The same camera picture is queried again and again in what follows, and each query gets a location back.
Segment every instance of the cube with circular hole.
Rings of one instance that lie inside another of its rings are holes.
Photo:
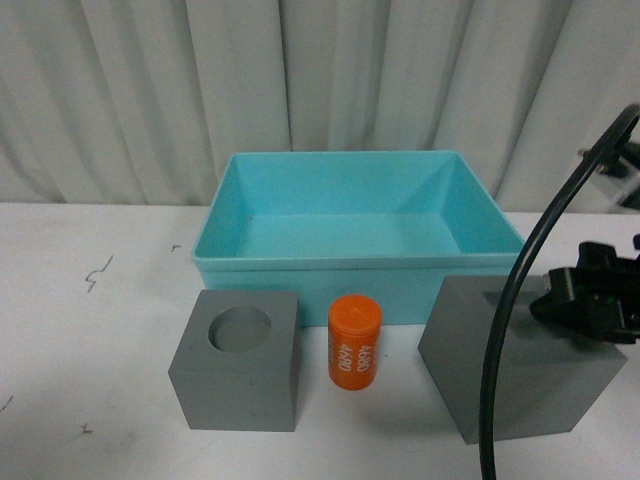
[[[299,371],[297,293],[203,290],[169,377],[192,429],[292,432]]]

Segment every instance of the plastic bin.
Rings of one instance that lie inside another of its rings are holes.
[[[350,293],[415,324],[446,275],[507,274],[522,245],[456,152],[242,153],[193,258],[208,289],[297,291],[302,326]]]

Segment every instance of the printed number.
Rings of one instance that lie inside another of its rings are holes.
[[[358,352],[358,372],[366,372],[371,367],[371,350],[369,345],[363,345]]]
[[[353,363],[351,352],[353,350],[346,345],[340,345],[338,352],[338,368],[344,372],[351,371],[351,364]]]

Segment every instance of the circular hole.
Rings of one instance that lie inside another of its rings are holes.
[[[265,342],[271,320],[255,307],[232,307],[216,316],[209,327],[211,345],[222,352],[242,353]]]

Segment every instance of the black cable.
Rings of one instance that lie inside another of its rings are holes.
[[[507,278],[491,324],[482,369],[478,427],[480,466],[484,480],[495,480],[496,478],[493,419],[498,367],[507,326],[522,283],[549,236],[549,232],[578,190],[600,164],[614,161],[616,155],[620,156],[619,151],[631,137],[631,131],[638,122],[639,115],[640,105],[629,105],[618,115],[618,118],[614,120],[593,148],[586,153],[578,168],[571,174],[538,220]]]

